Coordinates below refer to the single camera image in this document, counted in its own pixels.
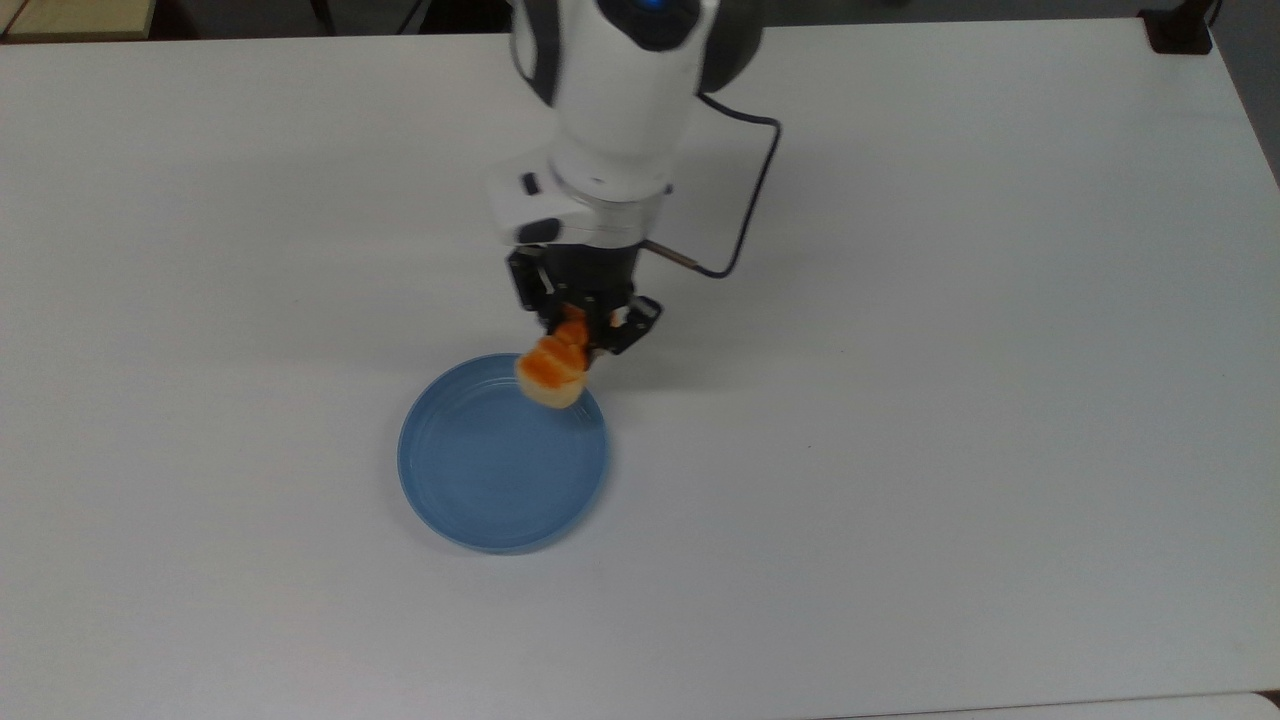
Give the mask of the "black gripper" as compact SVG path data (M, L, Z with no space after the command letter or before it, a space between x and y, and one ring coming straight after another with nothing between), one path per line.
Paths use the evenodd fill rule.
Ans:
M588 245L516 247L506 258L520 306L545 334L562 320L561 304L594 310L594 352L621 355L649 334L664 307L635 296L640 246L599 249Z

